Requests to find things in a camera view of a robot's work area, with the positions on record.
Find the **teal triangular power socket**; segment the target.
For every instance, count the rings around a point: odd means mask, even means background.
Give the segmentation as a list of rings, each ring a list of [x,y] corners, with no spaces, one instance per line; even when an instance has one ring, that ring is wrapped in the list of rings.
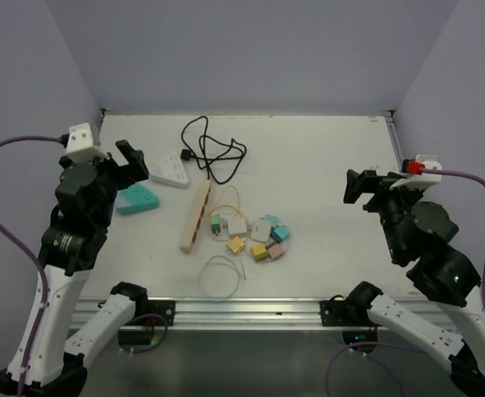
[[[119,214],[128,215],[157,209],[159,206],[159,197],[143,184],[136,183],[118,193],[115,209]]]

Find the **white triangular power socket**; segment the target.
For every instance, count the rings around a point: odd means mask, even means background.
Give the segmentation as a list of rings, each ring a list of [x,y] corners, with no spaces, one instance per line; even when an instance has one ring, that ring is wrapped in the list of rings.
[[[150,172],[150,179],[176,189],[187,189],[190,185],[188,174],[178,151],[167,154]]]

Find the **beige power strip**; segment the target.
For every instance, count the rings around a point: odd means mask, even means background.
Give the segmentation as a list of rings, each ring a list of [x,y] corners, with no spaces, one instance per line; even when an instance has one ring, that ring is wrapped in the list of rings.
[[[184,254],[190,254],[197,240],[197,233],[202,224],[202,219],[207,208],[212,190],[212,182],[209,179],[203,180],[197,190],[193,205],[185,222],[183,233],[180,239],[179,248]]]

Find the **green charger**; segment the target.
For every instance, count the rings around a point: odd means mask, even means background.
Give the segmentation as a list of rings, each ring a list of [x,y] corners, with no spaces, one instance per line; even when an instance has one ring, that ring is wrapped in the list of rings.
[[[210,228],[211,228],[212,234],[215,237],[219,237],[221,234],[221,229],[223,224],[222,218],[217,214],[213,214],[209,217],[209,219],[210,219]]]

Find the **pink charger plug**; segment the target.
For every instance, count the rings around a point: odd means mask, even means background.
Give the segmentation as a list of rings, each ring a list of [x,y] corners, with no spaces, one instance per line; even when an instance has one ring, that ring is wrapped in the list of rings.
[[[267,245],[266,250],[271,260],[277,260],[284,254],[282,245],[277,242]]]

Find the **white charger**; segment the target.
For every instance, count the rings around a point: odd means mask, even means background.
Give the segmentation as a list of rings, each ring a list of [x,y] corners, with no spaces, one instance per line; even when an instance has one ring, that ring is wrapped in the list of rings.
[[[257,219],[254,221],[250,237],[257,242],[266,242],[272,230],[270,222],[265,219]]]
[[[247,223],[243,218],[233,218],[227,222],[229,236],[245,235],[247,233]]]

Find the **yellow charger plug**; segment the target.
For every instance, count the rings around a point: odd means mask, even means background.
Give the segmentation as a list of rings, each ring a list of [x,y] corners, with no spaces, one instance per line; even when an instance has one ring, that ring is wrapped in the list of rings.
[[[264,244],[256,244],[250,248],[250,254],[255,262],[263,261],[269,257],[268,250]]]
[[[231,254],[238,256],[240,253],[245,251],[245,239],[238,236],[233,237],[226,243],[226,247]]]

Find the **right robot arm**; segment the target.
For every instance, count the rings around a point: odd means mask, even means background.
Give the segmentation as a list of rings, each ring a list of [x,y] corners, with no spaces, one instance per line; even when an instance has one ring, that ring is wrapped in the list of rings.
[[[458,226],[441,205],[422,198],[442,176],[462,178],[464,173],[414,160],[402,170],[387,175],[348,170],[344,201],[352,204],[371,194],[363,209],[379,216],[392,263],[411,267],[407,278],[449,317],[455,330],[404,309],[367,281],[345,297],[345,313],[352,323],[391,329],[436,360],[465,395],[485,396],[485,266],[477,271],[450,245]]]

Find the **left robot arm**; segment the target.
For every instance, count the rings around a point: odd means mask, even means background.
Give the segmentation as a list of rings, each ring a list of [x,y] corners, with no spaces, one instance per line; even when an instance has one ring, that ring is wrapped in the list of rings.
[[[64,170],[55,190],[57,204],[39,254],[29,255],[39,276],[36,296],[21,345],[0,370],[2,395],[79,395],[90,366],[119,328],[149,317],[146,289],[121,282],[102,308],[69,334],[80,293],[107,240],[118,192],[148,176],[142,151],[126,140],[117,141],[116,148],[125,165],[96,149],[85,160],[71,154],[60,159]]]

